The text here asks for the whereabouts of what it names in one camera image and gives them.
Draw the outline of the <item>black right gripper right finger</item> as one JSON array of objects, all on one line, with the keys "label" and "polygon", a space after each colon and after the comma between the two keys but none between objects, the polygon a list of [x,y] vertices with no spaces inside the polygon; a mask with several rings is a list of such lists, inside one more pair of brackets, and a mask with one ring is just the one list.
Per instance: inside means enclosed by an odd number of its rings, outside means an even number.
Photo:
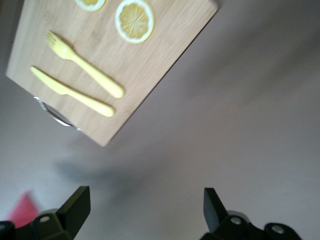
[{"label": "black right gripper right finger", "polygon": [[271,222],[259,229],[245,214],[227,211],[214,188],[204,189],[203,214],[208,232],[199,240],[302,240],[288,225]]}]

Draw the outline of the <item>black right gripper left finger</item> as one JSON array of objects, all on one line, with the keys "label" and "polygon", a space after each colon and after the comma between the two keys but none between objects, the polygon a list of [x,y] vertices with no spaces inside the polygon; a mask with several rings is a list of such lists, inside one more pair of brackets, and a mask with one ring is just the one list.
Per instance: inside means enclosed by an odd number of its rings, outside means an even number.
[{"label": "black right gripper left finger", "polygon": [[16,227],[0,221],[0,240],[74,240],[90,214],[90,187],[80,186],[59,209],[41,212]]}]

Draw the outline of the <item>red cloth with grey back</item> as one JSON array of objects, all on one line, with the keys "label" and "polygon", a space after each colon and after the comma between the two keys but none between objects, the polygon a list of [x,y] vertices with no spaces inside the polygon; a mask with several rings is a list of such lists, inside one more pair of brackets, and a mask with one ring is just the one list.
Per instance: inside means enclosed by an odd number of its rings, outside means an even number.
[{"label": "red cloth with grey back", "polygon": [[33,192],[28,189],[21,193],[18,201],[7,214],[6,220],[12,222],[16,228],[20,228],[32,222],[39,213]]}]

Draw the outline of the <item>yellow plastic knife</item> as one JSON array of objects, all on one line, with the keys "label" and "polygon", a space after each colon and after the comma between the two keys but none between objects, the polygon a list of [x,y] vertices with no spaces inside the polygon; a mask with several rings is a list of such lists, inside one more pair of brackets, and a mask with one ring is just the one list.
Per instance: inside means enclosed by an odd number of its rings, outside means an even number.
[{"label": "yellow plastic knife", "polygon": [[113,107],[60,83],[35,66],[32,66],[30,70],[41,82],[55,93],[59,95],[68,95],[102,116],[113,117],[115,115],[116,111]]}]

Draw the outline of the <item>yellow plastic fork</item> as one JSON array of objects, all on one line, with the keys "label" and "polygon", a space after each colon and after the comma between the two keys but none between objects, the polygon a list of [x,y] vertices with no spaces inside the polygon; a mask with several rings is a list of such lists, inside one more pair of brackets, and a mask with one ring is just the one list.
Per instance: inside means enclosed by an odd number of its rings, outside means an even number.
[{"label": "yellow plastic fork", "polygon": [[55,54],[64,60],[69,60],[77,64],[111,96],[120,99],[125,95],[125,89],[120,84],[80,57],[55,33],[49,30],[45,36],[45,40]]}]

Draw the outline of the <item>wooden cutting board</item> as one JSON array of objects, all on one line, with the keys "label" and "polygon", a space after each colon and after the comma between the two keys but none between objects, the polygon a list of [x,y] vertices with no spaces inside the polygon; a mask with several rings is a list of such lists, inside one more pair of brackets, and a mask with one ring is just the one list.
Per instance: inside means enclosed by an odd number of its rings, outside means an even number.
[{"label": "wooden cutting board", "polygon": [[[218,10],[215,0],[146,0],[155,26],[138,44],[123,40],[115,26],[122,0],[107,0],[93,12],[74,0],[24,0],[6,76],[53,107],[101,146],[117,134],[127,119],[168,72]],[[125,88],[112,97],[85,71],[58,57],[46,43],[53,31],[89,63]],[[69,87],[115,108],[104,117],[67,95],[59,95],[32,72],[37,67]]]}]

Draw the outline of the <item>lemon slice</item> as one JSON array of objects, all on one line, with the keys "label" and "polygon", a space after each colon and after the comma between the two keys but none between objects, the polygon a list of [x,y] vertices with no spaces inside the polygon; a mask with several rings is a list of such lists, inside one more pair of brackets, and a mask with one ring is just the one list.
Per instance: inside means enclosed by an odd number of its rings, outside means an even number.
[{"label": "lemon slice", "polygon": [[115,27],[119,36],[130,44],[140,44],[155,27],[155,14],[145,0],[123,0],[116,9]]},{"label": "lemon slice", "polygon": [[74,2],[83,10],[95,12],[101,9],[107,0],[74,0]]}]

